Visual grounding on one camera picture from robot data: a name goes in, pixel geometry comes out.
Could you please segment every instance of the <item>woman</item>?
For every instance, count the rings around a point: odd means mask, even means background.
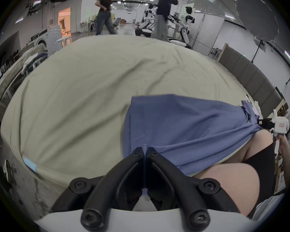
[[[168,16],[171,11],[171,4],[178,5],[177,0],[159,0],[156,14],[155,29],[151,38],[166,41],[168,35]]]
[[[111,4],[112,0],[98,0],[96,2],[96,6],[100,7],[97,16],[97,35],[101,34],[104,24],[110,34],[116,34],[111,20]]]
[[[286,187],[290,186],[290,147],[285,135],[279,134]],[[257,132],[251,140],[224,164],[212,166],[195,178],[213,178],[232,198],[241,214],[259,220],[273,211],[283,195],[274,196],[276,183],[275,141],[266,130]]]

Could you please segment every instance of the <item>gray skirt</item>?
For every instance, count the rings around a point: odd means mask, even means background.
[[[155,28],[151,34],[151,38],[166,41],[168,31],[169,31],[168,22],[165,21],[163,15],[157,14]]]

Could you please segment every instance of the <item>jeans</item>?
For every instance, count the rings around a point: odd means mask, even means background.
[[[104,24],[110,34],[116,34],[113,28],[110,11],[100,11],[97,16],[97,35],[101,34]]]
[[[156,15],[155,28],[151,33],[152,39],[157,39],[161,41],[166,41],[166,37],[168,36],[169,26],[168,22],[165,21],[165,18],[161,14]]]

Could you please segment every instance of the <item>beige bedsheet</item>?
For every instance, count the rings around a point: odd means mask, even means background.
[[[24,166],[27,157],[42,178],[68,186],[77,177],[106,174],[123,158],[132,96],[176,94],[241,105],[246,93],[221,64],[184,47],[145,37],[86,37],[24,80],[1,135]]]

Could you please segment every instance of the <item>light blue tag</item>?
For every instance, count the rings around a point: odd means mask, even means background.
[[[36,164],[30,161],[27,157],[24,158],[24,163],[27,165],[28,168],[30,168],[32,171],[36,172]]]

